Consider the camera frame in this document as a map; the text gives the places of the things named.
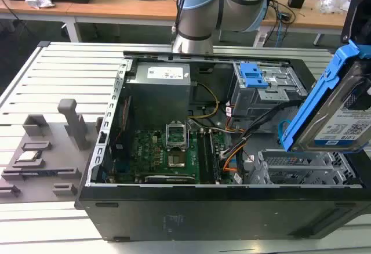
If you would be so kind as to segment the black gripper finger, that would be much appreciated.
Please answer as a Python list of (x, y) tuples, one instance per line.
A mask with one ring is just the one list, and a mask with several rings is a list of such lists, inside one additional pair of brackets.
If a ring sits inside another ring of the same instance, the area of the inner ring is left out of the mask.
[(344, 22), (344, 27), (340, 35), (340, 40), (342, 43), (348, 43), (349, 41), (352, 41), (352, 22), (354, 19), (355, 9), (357, 8), (357, 3), (359, 1), (360, 0), (351, 0), (350, 2), (347, 16)]

